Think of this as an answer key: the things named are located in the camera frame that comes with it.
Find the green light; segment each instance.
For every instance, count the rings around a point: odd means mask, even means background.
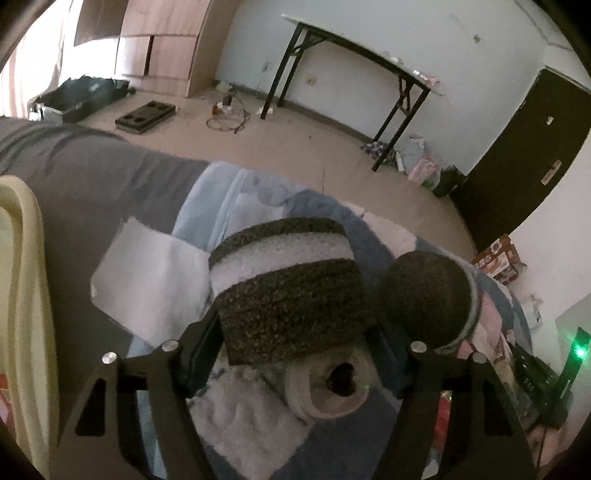
[[[574,352],[577,354],[577,356],[581,359],[584,360],[585,357],[587,356],[587,350],[585,350],[583,347],[581,346],[577,346],[574,349]]]

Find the silver screw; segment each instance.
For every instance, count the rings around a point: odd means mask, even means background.
[[[115,360],[117,360],[117,354],[115,352],[107,352],[103,355],[103,363],[105,365],[112,364]]]
[[[415,353],[425,353],[427,351],[427,345],[423,342],[413,342],[410,344],[410,349]]]
[[[472,360],[474,360],[477,364],[485,364],[488,362],[488,358],[484,353],[476,352],[472,355]]]
[[[178,348],[178,342],[176,340],[166,340],[162,344],[162,350],[165,352],[173,352]]]

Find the cable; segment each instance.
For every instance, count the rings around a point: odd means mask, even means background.
[[[205,122],[210,130],[215,130],[217,132],[234,132],[234,134],[237,134],[240,130],[244,129],[246,123],[251,119],[251,114],[246,111],[242,99],[235,93],[230,93],[230,97],[235,98],[240,102],[240,105],[242,106],[242,116],[236,116],[225,112],[220,115],[214,115]]]
[[[546,440],[546,433],[548,433],[548,427],[544,427],[544,434],[542,435],[542,442],[540,443],[540,452],[538,454],[538,462],[535,466],[535,476],[538,476],[538,472],[540,471],[540,463],[542,462],[542,452],[544,451],[544,442]]]

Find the gray bed sheet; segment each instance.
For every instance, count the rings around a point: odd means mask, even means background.
[[[170,233],[206,167],[81,125],[0,117],[0,175],[25,181],[43,215],[61,428],[100,357],[131,341],[91,303],[91,275],[130,216]]]

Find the tile floor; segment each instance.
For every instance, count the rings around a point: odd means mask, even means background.
[[[435,198],[392,167],[372,172],[373,160],[361,151],[360,142],[333,127],[276,107],[262,121],[256,111],[263,101],[247,95],[240,97],[252,117],[237,134],[212,131],[206,126],[212,105],[220,100],[217,92],[191,99],[138,92],[83,123],[180,157],[224,160],[285,175],[392,220],[467,260],[475,256],[472,240],[449,198]],[[176,115],[142,135],[115,129],[115,118],[153,99],[177,105]]]

